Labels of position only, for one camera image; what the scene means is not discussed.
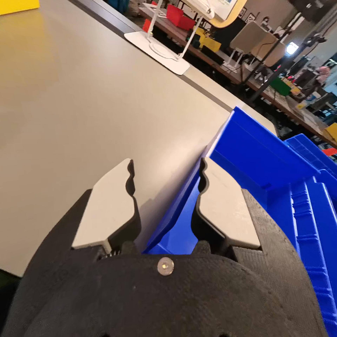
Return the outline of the green plastic bin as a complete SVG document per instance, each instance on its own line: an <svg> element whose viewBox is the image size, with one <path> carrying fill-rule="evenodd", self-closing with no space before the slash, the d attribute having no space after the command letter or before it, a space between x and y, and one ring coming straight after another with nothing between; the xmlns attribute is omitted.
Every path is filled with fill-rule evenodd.
<svg viewBox="0 0 337 337"><path fill-rule="evenodd" d="M269 86L274 89L280 95L286 97L290 95L291 87L285 82L284 78L277 77L275 78Z"/></svg>

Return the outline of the small yellow bin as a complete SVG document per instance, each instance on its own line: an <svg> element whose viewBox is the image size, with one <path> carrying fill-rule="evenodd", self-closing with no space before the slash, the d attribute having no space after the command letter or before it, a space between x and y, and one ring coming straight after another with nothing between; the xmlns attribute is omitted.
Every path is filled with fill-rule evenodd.
<svg viewBox="0 0 337 337"><path fill-rule="evenodd" d="M335 122L331 124L325 130L327 133L329 133L332 139L337 143L337 123Z"/></svg>
<svg viewBox="0 0 337 337"><path fill-rule="evenodd" d="M206 46L215 53L220 50L221 43L217 42L208 30L197 28L195 36L199 36L200 48Z"/></svg>

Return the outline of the yellow plastic bin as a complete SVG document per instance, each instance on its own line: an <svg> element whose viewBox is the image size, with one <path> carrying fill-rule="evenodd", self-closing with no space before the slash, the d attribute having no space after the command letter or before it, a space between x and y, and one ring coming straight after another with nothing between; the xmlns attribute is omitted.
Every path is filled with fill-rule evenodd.
<svg viewBox="0 0 337 337"><path fill-rule="evenodd" d="M1 0L0 15L29 11L40 7L39 0Z"/></svg>

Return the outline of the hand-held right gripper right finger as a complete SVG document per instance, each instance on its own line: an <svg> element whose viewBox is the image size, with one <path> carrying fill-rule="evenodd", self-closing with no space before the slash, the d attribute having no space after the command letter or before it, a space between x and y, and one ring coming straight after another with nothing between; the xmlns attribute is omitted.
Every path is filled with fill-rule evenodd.
<svg viewBox="0 0 337 337"><path fill-rule="evenodd" d="M207 241L212 254L231 247L260 250L261 243L236 180L209 157L200 161L199 194L191 218L198 241Z"/></svg>

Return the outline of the red plastic bin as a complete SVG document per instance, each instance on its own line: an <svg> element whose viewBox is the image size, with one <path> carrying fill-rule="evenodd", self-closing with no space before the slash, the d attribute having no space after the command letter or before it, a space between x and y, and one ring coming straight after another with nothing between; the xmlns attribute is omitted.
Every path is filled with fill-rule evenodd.
<svg viewBox="0 0 337 337"><path fill-rule="evenodd" d="M193 29L195 21L184 15L182 9L179 9L171 4L167 5L166 18L176 27L188 31Z"/></svg>

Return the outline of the instruction board on white stand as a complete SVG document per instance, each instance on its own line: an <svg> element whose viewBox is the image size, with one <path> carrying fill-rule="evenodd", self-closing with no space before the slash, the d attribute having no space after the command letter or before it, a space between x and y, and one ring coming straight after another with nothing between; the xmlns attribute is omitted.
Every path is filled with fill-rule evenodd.
<svg viewBox="0 0 337 337"><path fill-rule="evenodd" d="M145 52L148 56L162 64L171 72L177 75L183 75L190 67L190 64L183 59L187 52L192 38L202 19L216 28L225 28L229 26L238 17L246 0L186 0L182 1L193 11L200 15L196 27L192 30L192 35L187 41L183 52L176 54L153 37L153 27L161 10L162 0L158 1L154 7L155 11L151 17L148 31L138 31L125 33L124 37L137 48Z"/></svg>

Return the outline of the studio light on tripod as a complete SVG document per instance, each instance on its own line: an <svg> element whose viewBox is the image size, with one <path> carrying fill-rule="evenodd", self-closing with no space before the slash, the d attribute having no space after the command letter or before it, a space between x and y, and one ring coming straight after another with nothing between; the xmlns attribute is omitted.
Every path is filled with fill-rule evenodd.
<svg viewBox="0 0 337 337"><path fill-rule="evenodd" d="M336 1L289 1L289 3L297 10L297 13L300 14L300 17L303 17L305 20L318 24L326 14L335 6ZM314 44L323 43L326 39L321 35L320 30L311 31L299 45L297 50L290 56L282 57L282 62L276 62L276 65L279 67L269 76L266 82L251 96L249 102L253 102L258 98L259 95L267 89L267 87L282 73L288 66L297 58L303 51L307 48L312 47Z"/></svg>

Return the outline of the grey board on stand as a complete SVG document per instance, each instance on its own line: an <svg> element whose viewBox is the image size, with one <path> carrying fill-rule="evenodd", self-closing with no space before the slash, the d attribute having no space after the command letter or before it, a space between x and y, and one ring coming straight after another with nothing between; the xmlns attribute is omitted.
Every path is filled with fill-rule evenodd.
<svg viewBox="0 0 337 337"><path fill-rule="evenodd" d="M255 60L272 65L272 61L279 60L285 52L285 45L282 42L271 51L278 40L271 32L265 31L255 22L250 22L230 42L232 53L228 62L224 62L223 65L236 74L240 67L239 62L244 55L253 57L253 61L246 66L250 71L253 70L252 64Z"/></svg>

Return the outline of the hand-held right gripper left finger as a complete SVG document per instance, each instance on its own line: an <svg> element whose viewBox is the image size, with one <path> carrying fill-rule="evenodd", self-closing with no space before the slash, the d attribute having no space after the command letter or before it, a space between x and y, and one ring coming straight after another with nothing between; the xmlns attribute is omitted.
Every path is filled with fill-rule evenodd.
<svg viewBox="0 0 337 337"><path fill-rule="evenodd" d="M141 232L141 218L134 177L134 161L126 158L95 183L72 249L100 246L106 256L116 256L125 242L135 241Z"/></svg>

